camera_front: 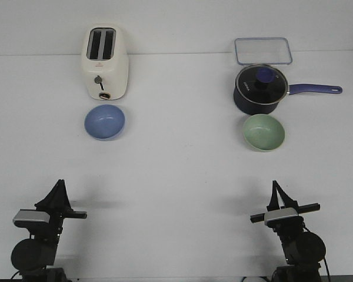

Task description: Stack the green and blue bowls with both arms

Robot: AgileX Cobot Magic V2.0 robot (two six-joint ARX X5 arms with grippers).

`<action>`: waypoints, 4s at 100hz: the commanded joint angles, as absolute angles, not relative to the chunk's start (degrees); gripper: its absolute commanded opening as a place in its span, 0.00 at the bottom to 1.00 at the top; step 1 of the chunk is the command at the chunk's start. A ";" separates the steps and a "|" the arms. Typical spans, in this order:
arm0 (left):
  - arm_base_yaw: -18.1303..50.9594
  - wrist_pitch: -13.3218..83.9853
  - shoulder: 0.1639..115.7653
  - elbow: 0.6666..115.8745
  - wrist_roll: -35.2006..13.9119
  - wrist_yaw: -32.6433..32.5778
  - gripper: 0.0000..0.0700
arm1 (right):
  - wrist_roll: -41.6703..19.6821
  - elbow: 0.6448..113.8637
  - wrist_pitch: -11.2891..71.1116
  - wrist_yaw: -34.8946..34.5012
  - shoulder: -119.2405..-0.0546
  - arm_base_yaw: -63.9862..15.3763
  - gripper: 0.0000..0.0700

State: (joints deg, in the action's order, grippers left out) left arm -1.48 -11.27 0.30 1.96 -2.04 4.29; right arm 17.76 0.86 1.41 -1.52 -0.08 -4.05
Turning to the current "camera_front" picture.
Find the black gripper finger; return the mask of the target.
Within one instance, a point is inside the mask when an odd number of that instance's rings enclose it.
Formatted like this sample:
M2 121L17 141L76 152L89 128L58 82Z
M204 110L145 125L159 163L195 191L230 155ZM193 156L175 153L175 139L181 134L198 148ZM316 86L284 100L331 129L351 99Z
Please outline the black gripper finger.
M60 188L62 187L62 180L59 179L52 190L47 196L40 202L35 204L37 211L56 210L60 211L62 208L62 200L60 194Z
M277 181L273 180L272 181L271 199L270 199L269 204L267 205L268 212L280 209L280 206L278 203L278 186L279 186L279 184L277 183Z
M61 198L62 198L62 207L65 211L72 211L71 204L68 199L66 192L65 180L61 180Z
M298 202L296 200L293 200L292 198L290 198L281 188L281 186L278 184L277 181L275 181L275 187L276 190L278 192L278 194L281 197L281 200L284 204L285 208L293 208L294 210L299 210L299 205Z

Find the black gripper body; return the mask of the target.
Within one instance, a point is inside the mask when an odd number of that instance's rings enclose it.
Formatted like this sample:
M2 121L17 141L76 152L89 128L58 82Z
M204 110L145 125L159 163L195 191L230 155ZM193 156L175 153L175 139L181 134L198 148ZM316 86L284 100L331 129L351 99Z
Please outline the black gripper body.
M269 228L280 229L282 226L291 225L301 218L300 214L315 212L320 210L319 203L307 204L298 208L282 207L279 209L267 211L265 213L250 216L251 223L263 222Z
M34 239L42 240L48 244L58 244L60 235L63 231L65 219L86 219L86 211L75 211L69 205L61 207L49 207L35 204L37 212L45 212L49 215L46 223L32 223L29 233Z

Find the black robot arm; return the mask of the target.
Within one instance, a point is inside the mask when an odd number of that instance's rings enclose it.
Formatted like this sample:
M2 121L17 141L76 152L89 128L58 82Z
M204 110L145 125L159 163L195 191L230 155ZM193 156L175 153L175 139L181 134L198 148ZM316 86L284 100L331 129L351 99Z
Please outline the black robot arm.
M266 281L321 281L320 262L326 262L323 240L308 230L302 214L320 210L319 203L300 206L289 197L277 181L272 182L272 193L267 211L250 216L251 223L263 222L281 241L285 266L275 269Z
M63 268L53 268L65 219L86 219L69 202L65 180L59 179L34 209L20 209L14 226L27 229L29 237L16 244L11 263L22 281L69 281Z

